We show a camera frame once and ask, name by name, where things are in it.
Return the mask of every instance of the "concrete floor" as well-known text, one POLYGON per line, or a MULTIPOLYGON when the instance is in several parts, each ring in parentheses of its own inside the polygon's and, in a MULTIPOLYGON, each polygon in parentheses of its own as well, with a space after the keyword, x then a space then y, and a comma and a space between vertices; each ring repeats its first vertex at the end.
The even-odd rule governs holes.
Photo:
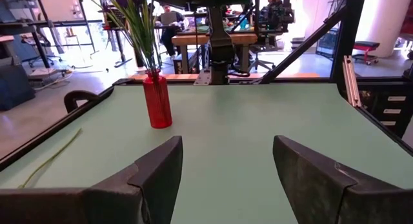
MULTIPOLYGON (((71 52, 71 58, 66 57, 65 62, 55 65, 56 68, 68 68, 70 65, 84 64, 82 57, 76 52, 71 52)), ((126 55, 131 56, 131 50, 126 49, 126 55)), ((361 76, 400 76, 404 69, 410 67, 411 62, 405 61, 401 57, 401 52, 396 52, 388 59, 381 59, 374 66, 367 66, 362 63, 356 64, 356 72, 361 76)), ((266 61, 273 61, 276 65, 284 58, 286 53, 271 53, 260 56, 259 58, 266 61)), ((110 87, 113 82, 120 78, 128 77, 135 74, 137 67, 134 60, 125 66, 114 68, 115 61, 119 58, 118 52, 99 52, 93 55, 93 60, 85 59, 86 64, 93 64, 91 68, 77 70, 73 76, 61 83, 50 86, 36 93, 36 98, 13 108, 6 112, 0 112, 0 158, 9 154, 11 151, 26 143, 34 136, 46 130, 50 125, 66 115, 63 104, 64 96, 73 90, 87 90, 93 93, 100 93, 110 87), (93 73, 82 73, 85 71, 95 71, 93 73)), ((170 62, 169 57, 164 57, 164 62, 170 62)), ((295 74, 297 72, 316 72, 321 77, 330 76, 332 62, 322 56, 315 54, 303 54, 297 61, 292 63, 283 73, 285 75, 295 74)), ((164 65, 164 74, 173 74, 174 69, 171 66, 164 65)), ((258 68, 258 72, 266 72, 264 68, 258 68)), ((413 145, 413 126, 408 128, 408 134, 405 141, 413 145)))

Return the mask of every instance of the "office chair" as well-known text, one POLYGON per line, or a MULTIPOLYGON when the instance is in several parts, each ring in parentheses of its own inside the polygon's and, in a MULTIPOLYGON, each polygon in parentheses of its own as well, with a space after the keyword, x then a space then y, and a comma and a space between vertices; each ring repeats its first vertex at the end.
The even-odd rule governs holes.
POLYGON ((250 51, 252 53, 254 53, 256 55, 255 60, 251 63, 251 65, 248 68, 248 71, 250 72, 253 68, 255 68, 256 70, 258 70, 258 66, 262 66, 264 68, 266 68, 267 70, 272 70, 272 68, 275 67, 273 62, 268 62, 268 61, 264 61, 264 60, 260 60, 258 58, 258 54, 262 53, 262 52, 273 52, 273 51, 277 51, 278 47, 277 47, 277 39, 275 36, 270 36, 268 34, 265 34, 263 37, 265 37, 265 41, 264 42, 257 42, 253 45, 250 46, 250 51), (274 38, 274 45, 270 44, 270 38, 273 37, 274 38))
MULTIPOLYGON (((37 20, 40 21, 40 19, 41 19, 41 14, 39 14, 39 15, 37 16, 37 20)), ((45 49, 45 52, 47 52, 47 51, 46 51, 46 47, 51 47, 52 44, 49 42, 49 40, 46 38, 46 36, 41 32, 41 27, 40 27, 40 26, 36 26, 36 33, 37 33, 37 36, 38 36, 38 38, 39 38, 40 45, 45 49)), ((25 44, 29 44, 29 45, 32 46, 33 49, 35 49, 35 50, 36 50, 36 48, 37 48, 36 42, 34 41, 34 38, 33 38, 33 37, 21 36, 21 42, 22 42, 22 43, 25 43, 25 44)), ((51 65, 54 65, 54 62, 53 62, 53 59, 52 59, 52 58, 58 58, 58 59, 59 59, 59 62, 62 62, 62 61, 63 61, 60 56, 46 55, 46 58, 47 58, 47 61, 49 61, 51 65)), ((39 60, 41 60, 41 56, 37 56, 35 59, 30 60, 30 61, 28 62, 28 64, 29 64, 29 66, 32 68, 32 67, 34 67, 34 63, 35 63, 36 61, 39 61, 39 60)))

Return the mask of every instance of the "desk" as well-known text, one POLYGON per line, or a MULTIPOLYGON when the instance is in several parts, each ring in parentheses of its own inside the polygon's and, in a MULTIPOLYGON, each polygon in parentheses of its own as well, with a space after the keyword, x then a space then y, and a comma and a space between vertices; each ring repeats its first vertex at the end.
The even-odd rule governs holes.
POLYGON ((46 54, 43 51, 43 47, 40 44, 39 38, 37 36, 35 26, 36 25, 47 25, 46 21, 35 21, 32 23, 0 23, 0 34, 1 35, 16 35, 32 33, 33 40, 36 42, 37 50, 46 68, 50 68, 49 62, 47 61, 46 54))
MULTIPOLYGON (((188 74, 188 45, 196 45, 198 42, 199 45, 205 45, 209 41, 209 36, 205 34, 197 35, 182 35, 175 36, 172 38, 172 43, 176 46, 181 47, 182 53, 182 70, 184 74, 188 74)), ((241 70, 243 72, 248 71, 248 52, 249 45, 257 42, 257 35, 255 34, 230 34, 232 43, 235 45, 243 46, 243 61, 241 62, 241 70)))
POLYGON ((297 223, 272 157, 275 135, 395 186, 413 187, 412 157, 341 98, 335 84, 168 89, 170 128, 150 127, 142 86, 114 86, 37 136, 31 146, 22 146, 35 148, 0 172, 0 188, 17 188, 79 128, 83 133, 32 186, 95 185, 182 135, 183 171, 173 224, 297 223))

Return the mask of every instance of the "wall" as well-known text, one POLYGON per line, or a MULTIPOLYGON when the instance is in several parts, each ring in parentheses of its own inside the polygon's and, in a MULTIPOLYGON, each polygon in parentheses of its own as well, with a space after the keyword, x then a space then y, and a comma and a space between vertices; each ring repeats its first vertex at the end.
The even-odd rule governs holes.
POLYGON ((305 37, 311 36, 328 17, 331 4, 328 3, 332 0, 303 0, 303 14, 301 19, 297 22, 302 22, 302 26, 305 28, 305 37))
POLYGON ((51 21, 82 20, 73 15, 73 5, 78 0, 42 0, 47 16, 51 21))
POLYGON ((380 47, 374 52, 374 55, 391 56, 410 1, 366 0, 361 13, 356 41, 380 43, 380 47))
POLYGON ((96 3, 100 4, 100 0, 83 0, 83 8, 85 9, 86 18, 88 20, 103 19, 103 14, 98 12, 101 10, 101 7, 96 3))

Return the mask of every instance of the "person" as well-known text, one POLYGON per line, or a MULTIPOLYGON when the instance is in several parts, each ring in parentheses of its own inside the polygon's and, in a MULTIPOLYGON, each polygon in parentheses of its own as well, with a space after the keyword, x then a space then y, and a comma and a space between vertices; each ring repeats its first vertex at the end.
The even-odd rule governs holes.
POLYGON ((274 28, 275 26, 272 23, 273 10, 277 10, 280 6, 283 6, 282 0, 268 0, 268 5, 259 12, 259 22, 267 22, 270 28, 274 28))
MULTIPOLYGON (((183 16, 179 12, 171 11, 169 5, 162 5, 163 11, 167 13, 174 12, 176 13, 176 22, 171 22, 171 23, 165 23, 161 21, 161 16, 156 17, 156 24, 157 25, 178 25, 178 22, 183 21, 183 16)), ((175 49, 174 49, 174 44, 172 43, 172 38, 176 35, 176 29, 174 28, 167 28, 162 31, 162 36, 161 36, 161 41, 163 45, 166 48, 166 51, 168 52, 169 56, 175 57, 175 49)))
MULTIPOLYGON (((282 6, 283 2, 282 0, 268 0, 268 5, 262 8, 259 12, 259 22, 260 23, 266 23, 269 28, 274 28, 275 26, 273 25, 273 10, 277 9, 278 7, 282 6)), ((264 45, 265 44, 266 37, 265 36, 258 36, 257 39, 257 44, 258 45, 264 45)), ((276 43, 276 38, 274 36, 269 37, 269 44, 274 46, 276 43)), ((238 62, 237 64, 239 65, 240 62, 242 61, 242 51, 241 47, 237 46, 236 47, 236 54, 238 57, 238 62)))

